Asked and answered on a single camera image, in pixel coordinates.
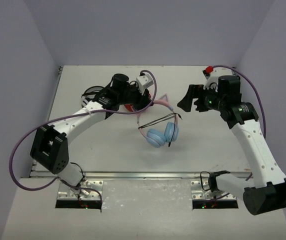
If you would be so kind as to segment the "pink blue cat-ear headphones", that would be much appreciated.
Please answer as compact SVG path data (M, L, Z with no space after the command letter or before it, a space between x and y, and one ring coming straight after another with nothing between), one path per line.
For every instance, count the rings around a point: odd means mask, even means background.
M175 142L179 135L179 119L182 119L181 115L174 111L174 108L170 105L168 94L163 94L157 100L154 100L152 105L160 105L169 109L170 113L164 117L153 120L144 125L140 125L141 113L136 115L136 123L140 134L145 138L145 140L154 148L160 148L165 144L168 144L168 147L171 146L172 142ZM165 120L170 120L173 118L173 122L168 122L166 124L164 131L159 131L154 128L150 128L147 132L144 132L143 129L160 123Z

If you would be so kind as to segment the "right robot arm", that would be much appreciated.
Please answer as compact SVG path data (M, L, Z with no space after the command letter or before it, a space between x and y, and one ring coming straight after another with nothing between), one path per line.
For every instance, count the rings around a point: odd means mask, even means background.
M242 101L240 79L234 75L220 76L217 89L189 85L177 106L190 112L192 105L196 105L198 112L220 113L237 138L253 176L253 182L249 182L227 170L211 172L208 191L234 195L254 216L286 208L286 175L269 149L254 106Z

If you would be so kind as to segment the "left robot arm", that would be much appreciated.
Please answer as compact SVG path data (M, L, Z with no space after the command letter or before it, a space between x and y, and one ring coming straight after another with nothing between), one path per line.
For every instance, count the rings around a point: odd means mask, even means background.
M147 70L142 70L134 81L125 74L114 74L79 111L38 127L30 156L72 188L80 186L84 178L69 161L69 145L94 124L119 113L122 105L133 105L139 112L146 110L154 100L149 96L150 86L157 84Z

